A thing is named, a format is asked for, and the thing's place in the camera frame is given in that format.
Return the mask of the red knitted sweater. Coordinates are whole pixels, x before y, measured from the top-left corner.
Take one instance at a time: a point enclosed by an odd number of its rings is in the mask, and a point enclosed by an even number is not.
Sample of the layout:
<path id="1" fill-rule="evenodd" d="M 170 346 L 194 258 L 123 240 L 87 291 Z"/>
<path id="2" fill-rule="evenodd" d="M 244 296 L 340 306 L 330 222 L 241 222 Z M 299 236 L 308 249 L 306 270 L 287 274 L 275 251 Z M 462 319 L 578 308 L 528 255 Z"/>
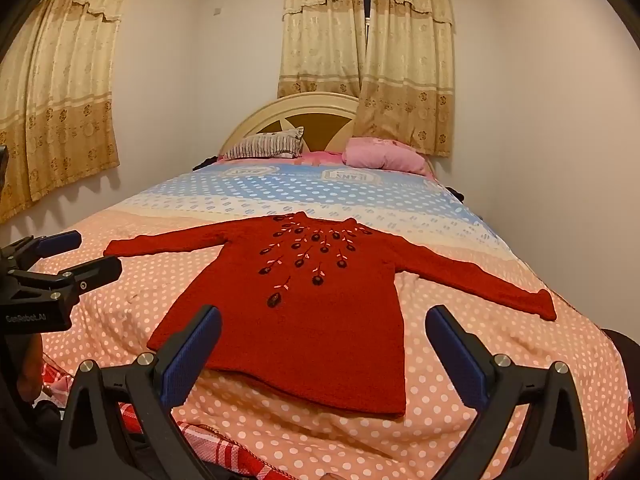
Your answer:
<path id="1" fill-rule="evenodd" d="M 113 240 L 119 258 L 217 248 L 152 333 L 160 348 L 206 304 L 221 336 L 207 360 L 274 390 L 339 411 L 397 418 L 406 410 L 405 329 L 395 286 L 408 272 L 493 304 L 556 314 L 545 290 L 528 292 L 472 262 L 347 219 L 296 212 Z"/>

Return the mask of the red plaid cloth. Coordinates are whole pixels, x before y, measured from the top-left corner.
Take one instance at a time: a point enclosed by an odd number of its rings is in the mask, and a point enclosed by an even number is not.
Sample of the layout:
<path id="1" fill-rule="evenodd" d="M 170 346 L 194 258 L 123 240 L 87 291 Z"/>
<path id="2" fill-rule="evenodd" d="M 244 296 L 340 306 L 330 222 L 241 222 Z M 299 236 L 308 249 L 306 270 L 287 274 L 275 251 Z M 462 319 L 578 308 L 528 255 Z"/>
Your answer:
<path id="1" fill-rule="evenodd" d="M 43 385 L 51 390 L 49 396 L 52 396 L 53 401 L 64 406 L 74 376 L 59 368 L 46 356 L 42 379 Z M 241 479 L 293 479 L 290 474 L 269 465 L 238 442 L 212 428 L 188 422 L 177 422 L 177 426 L 205 466 L 219 466 L 224 472 L 230 472 L 232 477 Z"/>

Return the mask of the beige side window curtain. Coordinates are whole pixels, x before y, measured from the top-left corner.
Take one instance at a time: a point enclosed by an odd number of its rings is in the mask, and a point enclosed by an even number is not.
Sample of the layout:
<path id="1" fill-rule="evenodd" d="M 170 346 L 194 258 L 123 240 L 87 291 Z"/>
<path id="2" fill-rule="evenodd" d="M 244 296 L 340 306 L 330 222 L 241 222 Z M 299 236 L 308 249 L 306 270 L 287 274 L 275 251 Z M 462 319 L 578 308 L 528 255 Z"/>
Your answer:
<path id="1" fill-rule="evenodd" d="M 1 218 L 119 164 L 112 68 L 125 0 L 40 0 L 1 63 Z"/>

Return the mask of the striped pillow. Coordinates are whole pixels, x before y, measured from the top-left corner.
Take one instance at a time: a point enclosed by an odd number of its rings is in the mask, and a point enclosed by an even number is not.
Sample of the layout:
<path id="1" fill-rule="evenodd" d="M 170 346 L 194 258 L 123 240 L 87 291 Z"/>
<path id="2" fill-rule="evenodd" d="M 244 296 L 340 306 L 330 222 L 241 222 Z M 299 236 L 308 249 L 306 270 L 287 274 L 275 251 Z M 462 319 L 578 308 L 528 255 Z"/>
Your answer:
<path id="1" fill-rule="evenodd" d="M 303 151 L 304 128 L 246 136 L 222 154 L 223 159 L 296 158 Z"/>

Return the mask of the cream wooden headboard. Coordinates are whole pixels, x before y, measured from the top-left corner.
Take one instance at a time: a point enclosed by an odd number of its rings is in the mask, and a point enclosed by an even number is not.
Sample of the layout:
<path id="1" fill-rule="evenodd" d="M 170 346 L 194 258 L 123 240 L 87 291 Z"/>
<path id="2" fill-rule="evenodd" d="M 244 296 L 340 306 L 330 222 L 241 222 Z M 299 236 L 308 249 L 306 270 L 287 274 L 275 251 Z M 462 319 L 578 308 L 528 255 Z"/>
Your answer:
<path id="1" fill-rule="evenodd" d="M 256 133 L 304 128 L 303 151 L 293 164 L 344 164 L 342 154 L 354 133 L 358 100 L 331 92 L 306 92 L 277 99 L 248 116 L 224 142 L 219 157 L 235 143 Z M 433 170 L 431 162 L 425 158 Z"/>

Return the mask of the pink pillow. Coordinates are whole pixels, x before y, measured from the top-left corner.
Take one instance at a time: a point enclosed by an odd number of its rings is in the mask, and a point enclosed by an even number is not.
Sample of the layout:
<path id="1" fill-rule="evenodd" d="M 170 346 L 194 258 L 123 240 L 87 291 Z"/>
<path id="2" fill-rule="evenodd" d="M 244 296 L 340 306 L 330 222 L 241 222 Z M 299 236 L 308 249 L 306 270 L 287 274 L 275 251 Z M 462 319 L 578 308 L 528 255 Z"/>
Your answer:
<path id="1" fill-rule="evenodd" d="M 377 138 L 351 138 L 342 154 L 345 165 L 431 176 L 425 158 L 406 144 Z"/>

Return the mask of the beige window curtain left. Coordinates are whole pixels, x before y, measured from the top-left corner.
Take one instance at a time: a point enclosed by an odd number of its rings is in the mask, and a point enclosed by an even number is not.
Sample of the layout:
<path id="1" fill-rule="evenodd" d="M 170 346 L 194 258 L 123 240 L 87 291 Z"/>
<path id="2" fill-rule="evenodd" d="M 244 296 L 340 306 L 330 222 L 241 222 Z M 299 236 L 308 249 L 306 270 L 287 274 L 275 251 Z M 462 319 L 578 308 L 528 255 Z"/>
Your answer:
<path id="1" fill-rule="evenodd" d="M 366 57 L 364 0 L 284 0 L 278 96 L 359 96 Z"/>

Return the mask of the beige window curtain right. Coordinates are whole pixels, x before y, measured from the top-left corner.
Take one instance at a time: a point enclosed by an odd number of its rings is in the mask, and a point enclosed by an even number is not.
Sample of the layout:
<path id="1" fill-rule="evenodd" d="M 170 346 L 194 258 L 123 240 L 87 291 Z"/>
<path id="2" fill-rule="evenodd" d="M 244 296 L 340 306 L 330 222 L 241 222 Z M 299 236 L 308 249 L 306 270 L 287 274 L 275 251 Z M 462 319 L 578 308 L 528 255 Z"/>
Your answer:
<path id="1" fill-rule="evenodd" d="M 371 0 L 354 135 L 448 157 L 454 128 L 450 0 Z"/>

